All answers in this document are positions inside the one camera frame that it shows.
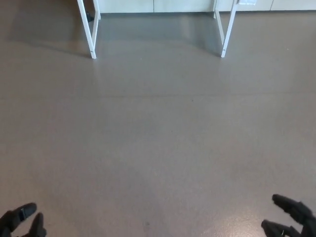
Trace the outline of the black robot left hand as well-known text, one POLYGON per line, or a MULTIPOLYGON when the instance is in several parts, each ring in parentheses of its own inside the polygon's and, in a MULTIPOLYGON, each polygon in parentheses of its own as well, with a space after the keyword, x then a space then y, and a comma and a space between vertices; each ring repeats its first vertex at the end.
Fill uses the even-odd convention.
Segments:
MULTIPOLYGON (((16 209, 7 211, 0 218, 0 236, 12 237, 14 231, 37 211, 34 202, 27 203, 16 209)), ((23 237, 45 237, 47 231, 44 228, 44 215, 39 212, 31 223, 29 231, 23 237)))

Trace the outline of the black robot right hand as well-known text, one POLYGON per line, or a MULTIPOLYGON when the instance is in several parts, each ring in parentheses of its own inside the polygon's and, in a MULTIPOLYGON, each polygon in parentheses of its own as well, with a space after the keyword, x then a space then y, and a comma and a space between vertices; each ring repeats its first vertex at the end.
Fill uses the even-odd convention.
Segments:
POLYGON ((279 194, 273 194, 272 200, 276 206, 289 214, 297 223, 301 224, 302 230, 299 232, 293 226, 285 226, 280 223, 263 220, 261 227, 267 237, 316 236, 316 217, 305 204, 279 194))

